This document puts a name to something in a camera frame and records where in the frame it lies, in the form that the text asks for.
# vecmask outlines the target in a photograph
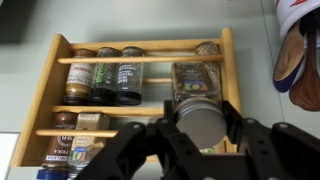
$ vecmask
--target white countertop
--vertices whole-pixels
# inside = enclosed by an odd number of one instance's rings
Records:
[[[272,85],[281,46],[273,1],[31,2],[9,0],[0,8],[0,132],[21,132],[55,33],[70,42],[192,39],[231,27],[243,116],[269,127],[286,121],[320,138],[320,114],[293,106]]]

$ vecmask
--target spice rack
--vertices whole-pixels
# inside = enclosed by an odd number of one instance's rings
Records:
[[[204,41],[212,41],[220,49],[220,55],[172,56],[176,53],[193,53],[195,47]],[[76,49],[86,48],[97,51],[101,47],[122,50],[126,46],[137,46],[145,50],[145,57],[72,58]],[[112,138],[117,131],[53,130],[52,119],[56,112],[101,112],[110,117],[151,117],[163,115],[162,108],[151,107],[92,107],[61,106],[65,82],[70,63],[120,63],[120,62],[186,62],[221,61],[221,82],[223,99],[228,100],[241,112],[237,69],[235,62],[233,34],[231,28],[224,28],[220,38],[194,40],[161,40],[130,42],[69,43],[62,35],[54,36],[49,54],[37,86],[37,90],[18,140],[11,166],[40,166],[46,153],[50,136],[88,135]],[[149,78],[144,83],[171,83],[170,78]],[[235,147],[227,138],[222,142],[227,152]]]

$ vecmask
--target wooden spice rack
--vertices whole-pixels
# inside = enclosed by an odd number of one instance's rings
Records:
[[[220,49],[220,55],[210,56],[171,56],[175,53],[193,53],[195,47],[204,41],[212,41]],[[76,49],[86,48],[97,51],[101,47],[113,47],[122,50],[126,46],[137,46],[145,50],[145,57],[112,57],[112,58],[72,58]],[[120,63],[120,62],[185,62],[185,61],[221,61],[221,80],[223,99],[241,112],[237,69],[235,62],[232,29],[224,28],[220,38],[194,40],[162,40],[162,41],[130,41],[69,43],[62,35],[54,36],[38,84],[33,103],[30,107],[23,131],[17,143],[11,166],[40,166],[45,156],[50,136],[88,135],[113,137],[117,131],[79,131],[52,130],[54,113],[68,112],[101,112],[110,117],[148,117],[163,115],[162,108],[150,107],[91,107],[61,106],[64,96],[65,82],[70,63]],[[145,83],[171,83],[170,78],[144,79]],[[235,152],[235,148],[227,138],[223,144],[227,152]]]

